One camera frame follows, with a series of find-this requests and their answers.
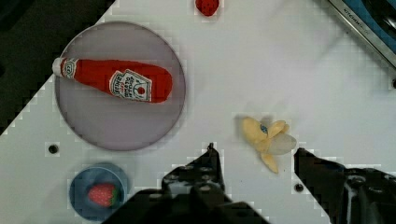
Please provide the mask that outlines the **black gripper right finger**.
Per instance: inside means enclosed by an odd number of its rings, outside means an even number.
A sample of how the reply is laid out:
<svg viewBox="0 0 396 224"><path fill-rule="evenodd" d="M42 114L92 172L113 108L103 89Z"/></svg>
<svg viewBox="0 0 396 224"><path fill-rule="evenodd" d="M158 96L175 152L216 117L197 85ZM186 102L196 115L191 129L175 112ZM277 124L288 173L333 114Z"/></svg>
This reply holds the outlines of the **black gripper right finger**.
<svg viewBox="0 0 396 224"><path fill-rule="evenodd" d="M294 173L332 224L396 224L396 179L375 168L346 168L300 147Z"/></svg>

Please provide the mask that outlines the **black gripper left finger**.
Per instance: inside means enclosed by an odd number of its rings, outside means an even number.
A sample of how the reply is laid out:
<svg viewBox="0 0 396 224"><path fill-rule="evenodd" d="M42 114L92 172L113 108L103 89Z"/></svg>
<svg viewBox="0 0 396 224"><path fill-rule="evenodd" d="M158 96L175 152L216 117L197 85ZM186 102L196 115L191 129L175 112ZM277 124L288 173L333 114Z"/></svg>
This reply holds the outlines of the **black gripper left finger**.
<svg viewBox="0 0 396 224"><path fill-rule="evenodd" d="M162 179L159 189L138 191L104 224L270 224L250 205L225 193L213 144Z"/></svg>

